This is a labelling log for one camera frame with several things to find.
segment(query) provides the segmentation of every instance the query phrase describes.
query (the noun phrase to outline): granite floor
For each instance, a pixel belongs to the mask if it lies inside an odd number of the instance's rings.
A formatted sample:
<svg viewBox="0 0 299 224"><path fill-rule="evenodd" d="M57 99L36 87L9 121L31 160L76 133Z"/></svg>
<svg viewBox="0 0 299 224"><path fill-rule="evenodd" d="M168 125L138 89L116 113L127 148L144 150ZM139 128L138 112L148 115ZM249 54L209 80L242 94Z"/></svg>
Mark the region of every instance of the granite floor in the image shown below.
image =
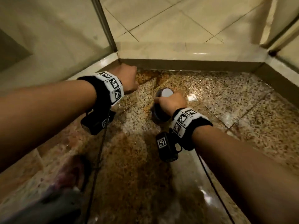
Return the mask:
<svg viewBox="0 0 299 224"><path fill-rule="evenodd" d="M299 111L247 72L139 70L138 91L118 103L114 121L90 136L80 118L0 174L0 216L35 200L64 160L85 153L94 171L83 214L95 223L249 223L195 151L177 161L158 157L151 121L157 90L181 90L215 127L247 141L299 176Z"/></svg>

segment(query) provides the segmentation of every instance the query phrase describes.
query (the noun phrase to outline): metal frame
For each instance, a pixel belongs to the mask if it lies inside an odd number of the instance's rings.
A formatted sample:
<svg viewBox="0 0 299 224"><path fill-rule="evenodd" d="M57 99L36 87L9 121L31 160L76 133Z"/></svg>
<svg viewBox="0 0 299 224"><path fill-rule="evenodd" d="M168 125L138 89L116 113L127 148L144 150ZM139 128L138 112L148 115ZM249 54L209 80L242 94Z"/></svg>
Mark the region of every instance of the metal frame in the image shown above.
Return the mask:
<svg viewBox="0 0 299 224"><path fill-rule="evenodd" d="M103 27L104 33L107 37L110 47L112 48L113 52L117 52L117 47L116 47L115 41L113 39L111 30L109 28L109 25L108 25L108 22L107 22L107 19L104 14L103 7L102 7L100 1L99 0L91 0L91 1L95 8L95 12L97 13L97 16L99 18L99 21L101 22L101 25Z"/></svg>

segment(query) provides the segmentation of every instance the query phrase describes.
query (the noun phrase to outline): hand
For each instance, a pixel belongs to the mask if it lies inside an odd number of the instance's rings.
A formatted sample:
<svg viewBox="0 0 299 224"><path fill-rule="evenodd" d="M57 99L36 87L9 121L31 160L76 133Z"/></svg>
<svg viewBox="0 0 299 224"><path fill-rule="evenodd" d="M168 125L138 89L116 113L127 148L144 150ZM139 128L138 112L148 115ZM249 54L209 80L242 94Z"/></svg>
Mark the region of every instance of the hand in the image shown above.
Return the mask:
<svg viewBox="0 0 299 224"><path fill-rule="evenodd" d="M187 101L181 93L174 93L169 97L156 97L155 103L160 104L162 110L171 117L177 109L187 107Z"/></svg>
<svg viewBox="0 0 299 224"><path fill-rule="evenodd" d="M127 64L121 64L115 68L110 69L108 72L118 77L123 85L125 94L133 93L138 89L138 82L135 81L137 67Z"/></svg>

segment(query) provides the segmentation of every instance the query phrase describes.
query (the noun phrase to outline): shower floor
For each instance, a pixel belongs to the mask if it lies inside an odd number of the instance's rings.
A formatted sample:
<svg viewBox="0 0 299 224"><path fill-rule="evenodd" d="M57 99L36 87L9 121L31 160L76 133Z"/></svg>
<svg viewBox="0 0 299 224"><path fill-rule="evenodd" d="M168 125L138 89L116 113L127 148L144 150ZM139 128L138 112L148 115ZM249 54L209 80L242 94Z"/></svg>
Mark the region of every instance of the shower floor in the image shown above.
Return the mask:
<svg viewBox="0 0 299 224"><path fill-rule="evenodd" d="M249 223L205 166L226 212L194 150L172 163L159 159L155 135L162 129L150 108L163 87L182 91L215 127L299 175L299 111L255 75L139 70L137 80L139 90L113 108L117 115L105 131L88 135L80 117L38 147L43 169L2 201L0 213L37 198L66 157L86 153L95 170L85 206L97 223L231 223L229 215Z"/></svg>

